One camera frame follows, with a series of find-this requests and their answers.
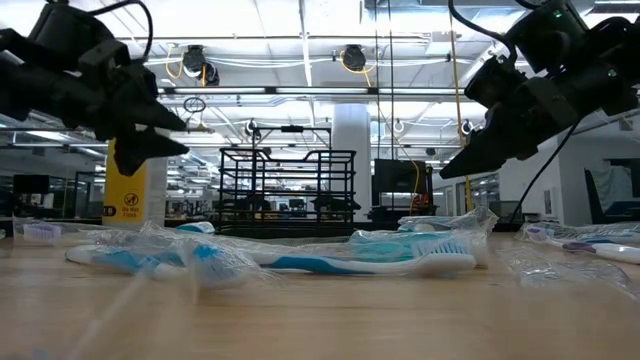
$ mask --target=plastic wrapper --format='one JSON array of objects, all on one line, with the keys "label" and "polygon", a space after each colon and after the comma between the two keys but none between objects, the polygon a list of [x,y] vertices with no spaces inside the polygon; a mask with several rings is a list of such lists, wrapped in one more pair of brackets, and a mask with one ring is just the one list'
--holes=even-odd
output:
[{"label": "plastic wrapper", "polygon": [[17,244],[35,246],[75,246],[91,244],[87,232],[109,230],[110,227],[80,223],[46,222],[29,218],[13,218],[13,238]]},{"label": "plastic wrapper", "polygon": [[240,286],[250,278],[273,278],[239,249],[201,234],[176,232],[147,223],[140,232],[87,233],[94,245],[67,251],[67,258],[155,279],[190,278],[207,288]]},{"label": "plastic wrapper", "polygon": [[484,206],[478,206],[462,216],[405,216],[398,221],[402,232],[429,232],[442,230],[493,230],[498,217]]},{"label": "plastic wrapper", "polygon": [[405,261],[415,256],[416,247],[421,248],[421,253],[429,253],[449,241],[463,244],[478,266],[487,266],[487,234],[481,229],[435,232],[358,230],[351,235],[348,245],[353,253],[370,259]]},{"label": "plastic wrapper", "polygon": [[579,281],[580,276],[549,261],[539,252],[528,247],[514,247],[497,251],[498,256],[518,274],[525,286],[545,286],[559,281]]},{"label": "plastic wrapper", "polygon": [[640,300],[638,288],[620,267],[603,260],[554,261],[550,256],[529,247],[497,251],[498,256],[518,274],[523,286],[548,286],[600,281],[634,300]]},{"label": "plastic wrapper", "polygon": [[524,224],[516,239],[534,242],[553,240],[556,242],[610,241],[617,244],[640,245],[640,223],[618,223],[608,225],[568,226],[557,223]]}]

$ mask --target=yellow cable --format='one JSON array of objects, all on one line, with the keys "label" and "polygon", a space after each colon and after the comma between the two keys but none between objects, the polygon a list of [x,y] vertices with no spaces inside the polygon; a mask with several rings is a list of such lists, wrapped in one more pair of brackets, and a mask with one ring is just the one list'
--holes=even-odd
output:
[{"label": "yellow cable", "polygon": [[371,80],[369,79],[369,74],[364,73],[364,78],[367,79],[367,86],[371,87]]},{"label": "yellow cable", "polygon": [[[389,128],[389,131],[391,132],[391,136],[393,137],[393,141],[395,141],[398,145],[400,145],[400,141],[398,140],[396,135],[393,133],[393,130],[389,126],[389,122],[388,122],[387,118],[384,117],[384,115],[382,115],[382,114],[380,114],[380,115],[384,119],[384,124],[387,126],[387,128]],[[413,186],[413,193],[411,194],[411,200],[409,201],[409,215],[411,215],[411,213],[413,212],[413,194],[416,194],[416,195],[418,194],[418,185],[420,184],[420,167],[418,166],[418,164],[416,164],[415,161],[413,161],[411,156],[409,156],[409,154],[407,154],[407,151],[402,146],[400,146],[400,149],[404,153],[404,156],[406,156],[409,159],[409,161],[411,161],[413,166],[416,168],[416,182],[415,182],[415,184]]]},{"label": "yellow cable", "polygon": [[167,52],[167,62],[164,64],[165,70],[167,70],[167,75],[171,76],[174,79],[179,78],[182,75],[182,58],[184,58],[184,54],[182,54],[182,58],[180,59],[180,70],[178,70],[178,75],[174,75],[171,70],[169,70],[169,57],[171,56],[171,47],[169,47],[169,51]]},{"label": "yellow cable", "polygon": [[[451,30],[449,31],[451,35],[451,60],[453,62],[453,82],[455,84],[456,89],[456,109],[458,112],[458,139],[460,141],[460,147],[464,148],[467,146],[467,143],[464,138],[464,134],[462,133],[462,111],[460,110],[460,84],[458,82],[458,62],[456,58],[456,45],[455,45],[455,31],[453,30],[453,15],[449,12],[449,25],[451,26]],[[465,176],[465,186],[464,192],[466,197],[467,211],[471,211],[473,209],[473,203],[471,201],[471,182],[469,181],[469,177]]]}]

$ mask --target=wooden table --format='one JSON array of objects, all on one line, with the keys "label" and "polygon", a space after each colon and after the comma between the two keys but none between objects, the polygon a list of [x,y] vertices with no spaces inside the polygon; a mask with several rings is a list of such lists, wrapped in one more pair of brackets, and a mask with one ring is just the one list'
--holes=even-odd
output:
[{"label": "wooden table", "polygon": [[[0,258],[0,359],[36,348],[48,360],[74,348],[78,359],[638,358],[637,303],[597,282],[523,287],[495,255],[520,245],[492,236],[489,269],[455,278],[298,274],[195,297],[159,282],[132,289],[132,277],[65,262],[63,249],[14,247]],[[98,318],[111,320],[79,346]]]}]

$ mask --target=black cable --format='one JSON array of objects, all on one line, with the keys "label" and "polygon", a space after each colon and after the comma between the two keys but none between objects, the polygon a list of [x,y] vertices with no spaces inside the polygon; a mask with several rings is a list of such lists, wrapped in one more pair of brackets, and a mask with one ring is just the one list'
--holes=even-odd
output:
[{"label": "black cable", "polygon": [[534,5],[530,2],[528,2],[527,0],[515,0],[518,5],[522,6],[525,9],[529,9],[529,10],[535,10],[537,8],[540,7],[540,5]]},{"label": "black cable", "polygon": [[373,16],[374,16],[374,34],[376,38],[376,87],[377,91],[377,99],[376,104],[378,105],[378,159],[380,159],[380,141],[382,140],[382,124],[380,121],[382,120],[382,110],[380,109],[380,56],[379,56],[379,47],[378,47],[378,1],[373,3]]},{"label": "black cable", "polygon": [[145,5],[140,0],[125,0],[109,6],[105,6],[102,9],[89,11],[88,13],[93,16],[99,16],[99,15],[103,15],[108,12],[111,12],[113,10],[119,9],[121,7],[125,7],[127,5],[133,5],[133,4],[140,5],[140,7],[142,8],[142,11],[144,11],[145,16],[147,17],[147,23],[149,26],[149,35],[147,36],[147,45],[144,47],[144,53],[142,53],[142,59],[143,61],[146,61],[149,58],[149,52],[151,52],[151,45],[153,44],[153,19],[151,18],[151,13],[149,12],[147,5]]},{"label": "black cable", "polygon": [[393,73],[394,73],[394,67],[393,67],[393,26],[391,24],[391,2],[389,2],[389,5],[387,6],[387,14],[389,16],[389,55],[391,56],[391,160],[395,160],[395,154],[394,154],[394,148],[393,148],[393,143],[395,142],[395,135],[394,135],[394,125],[393,125],[393,119],[395,118],[395,101],[394,101],[394,81],[393,81]]},{"label": "black cable", "polygon": [[558,147],[553,152],[553,154],[551,154],[551,156],[549,157],[549,160],[547,160],[547,162],[544,163],[544,165],[542,165],[542,168],[540,168],[540,170],[538,171],[536,176],[533,177],[533,180],[531,180],[531,182],[529,183],[529,186],[527,186],[527,189],[524,191],[524,194],[522,194],[522,197],[520,198],[520,201],[518,201],[518,206],[516,206],[515,210],[513,211],[513,214],[511,214],[511,219],[509,219],[510,223],[513,223],[513,221],[516,219],[516,214],[518,214],[518,211],[522,208],[522,203],[524,202],[524,199],[526,199],[527,195],[529,194],[529,191],[531,191],[531,188],[533,187],[533,184],[536,183],[536,180],[538,180],[540,175],[542,175],[542,173],[547,168],[547,166],[549,166],[549,164],[551,164],[551,162],[556,157],[556,155],[558,155],[560,150],[562,150],[562,148],[567,143],[567,141],[569,140],[569,138],[571,137],[573,132],[578,127],[578,124],[580,124],[580,121],[582,121],[582,119],[576,121],[576,123],[573,124],[573,126],[571,126],[571,129],[569,129],[569,132],[567,133],[567,135],[565,135],[564,139],[562,139],[562,142],[560,143],[560,145],[558,145]]},{"label": "black cable", "polygon": [[481,26],[478,26],[462,17],[462,15],[460,15],[458,10],[456,10],[455,6],[453,5],[453,0],[449,0],[447,5],[449,7],[449,11],[451,12],[451,16],[453,16],[453,18],[458,20],[461,24],[468,27],[469,29],[475,30],[481,34],[485,34],[503,43],[504,46],[506,46],[509,50],[509,63],[515,65],[516,60],[518,59],[518,52],[516,51],[516,47],[509,40],[507,40],[507,38],[496,32],[489,31]]}]

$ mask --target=hanging cable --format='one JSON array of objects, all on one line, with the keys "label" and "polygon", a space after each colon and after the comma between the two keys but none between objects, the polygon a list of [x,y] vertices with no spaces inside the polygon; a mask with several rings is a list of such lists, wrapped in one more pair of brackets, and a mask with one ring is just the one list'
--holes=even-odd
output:
[{"label": "hanging cable", "polygon": [[[374,37],[376,39],[376,63],[378,63],[378,61],[380,61],[380,50],[378,47],[378,2],[374,1],[373,2],[373,18],[374,18]],[[376,91],[376,104],[378,104],[378,159],[380,159],[380,140],[381,140],[381,134],[382,134],[382,126],[380,124],[380,118],[381,118],[381,111],[380,111],[380,67],[376,66],[376,87],[378,88],[378,91]]]},{"label": "hanging cable", "polygon": [[[172,47],[169,47],[169,50],[167,51],[167,60],[169,59],[169,56],[171,56],[171,49]],[[174,75],[171,70],[169,70],[169,63],[167,62],[166,64],[164,64],[164,69],[167,71],[167,75],[171,76],[174,79],[179,78],[180,76],[182,76],[182,61],[184,60],[184,53],[182,53],[182,57],[180,58],[180,69],[178,70],[178,75]]]},{"label": "hanging cable", "polygon": [[537,8],[540,7],[540,5],[534,5],[530,2],[528,2],[527,0],[515,0],[518,5],[522,6],[525,9],[529,9],[529,10],[535,10]]},{"label": "hanging cable", "polygon": [[582,119],[576,121],[575,124],[573,124],[573,126],[571,126],[571,129],[569,129],[569,132],[567,132],[567,135],[565,135],[564,139],[562,139],[562,142],[560,143],[560,145],[558,145],[558,147],[553,152],[553,154],[551,154],[551,156],[549,156],[549,160],[547,160],[547,162],[544,163],[544,165],[542,165],[540,170],[538,170],[538,173],[536,174],[536,176],[533,177],[533,180],[531,180],[531,182],[529,183],[529,186],[527,186],[527,189],[524,191],[524,194],[522,194],[522,197],[520,198],[520,201],[518,201],[518,205],[516,206],[515,210],[513,210],[513,214],[511,214],[511,218],[509,219],[510,223],[513,223],[513,221],[516,219],[516,215],[518,214],[518,211],[520,211],[522,209],[522,203],[524,203],[524,200],[527,198],[527,195],[529,194],[529,191],[531,191],[531,188],[533,187],[533,184],[536,183],[536,181],[538,180],[540,175],[542,175],[544,170],[549,166],[549,164],[551,164],[553,159],[558,155],[560,150],[562,150],[562,148],[567,143],[567,141],[569,141],[569,138],[571,137],[573,132],[578,127],[578,124],[580,124],[580,121],[582,121]]},{"label": "hanging cable", "polygon": [[462,15],[460,15],[458,10],[456,10],[455,6],[453,5],[453,0],[448,0],[447,5],[449,7],[450,15],[453,16],[454,19],[458,20],[461,24],[468,27],[469,29],[475,30],[481,34],[485,34],[503,43],[509,50],[509,63],[515,66],[516,60],[518,59],[518,52],[516,51],[516,47],[509,40],[507,40],[506,37],[496,32],[489,31],[462,17]]},{"label": "hanging cable", "polygon": [[[393,121],[393,119],[395,118],[395,92],[394,92],[395,82],[393,78],[393,73],[394,73],[393,61],[394,60],[393,60],[393,27],[392,27],[392,21],[391,21],[391,2],[389,2],[389,5],[387,6],[387,14],[389,16],[389,55],[391,57],[390,59],[391,60],[391,121]],[[384,122],[387,126],[389,126],[386,118]],[[398,146],[400,146],[400,141],[398,141],[395,134],[393,133],[393,129],[391,130],[391,135],[393,136],[393,140],[391,142],[392,144],[391,157],[393,159],[393,141],[398,143]],[[404,147],[400,146],[400,149],[402,149],[402,152],[404,153],[404,155],[409,159],[409,161],[411,161],[411,163],[416,169],[416,182],[413,186],[413,193],[411,194],[411,199],[409,200],[409,216],[411,216],[413,214],[414,194],[415,195],[418,194],[418,185],[420,183],[420,167],[418,166],[418,164],[416,164],[415,161],[413,161],[413,159],[411,158],[411,156],[409,156],[409,154],[404,149]]]},{"label": "hanging cable", "polygon": [[[449,14],[449,25],[451,26],[450,34],[451,34],[451,58],[453,60],[453,83],[455,85],[456,92],[456,111],[458,114],[458,141],[460,142],[460,147],[464,148],[466,146],[465,135],[462,132],[462,110],[460,109],[460,83],[458,80],[458,63],[456,63],[456,42],[455,42],[455,32],[453,31],[453,14]],[[469,181],[469,177],[464,177],[464,193],[466,199],[467,211],[471,211],[473,209],[473,202],[471,201],[471,182]]]},{"label": "hanging cable", "polygon": [[140,5],[140,7],[142,8],[142,11],[144,11],[144,15],[147,17],[147,24],[149,27],[149,35],[147,36],[147,45],[145,46],[144,52],[142,53],[142,60],[144,62],[149,58],[149,52],[151,52],[151,45],[153,44],[153,19],[151,18],[151,13],[149,12],[147,5],[145,5],[140,0],[125,0],[109,6],[105,6],[101,9],[89,11],[88,13],[92,16],[99,16],[99,15],[111,12],[113,10],[119,9],[121,7],[125,7],[127,5],[133,5],[133,4]]}]

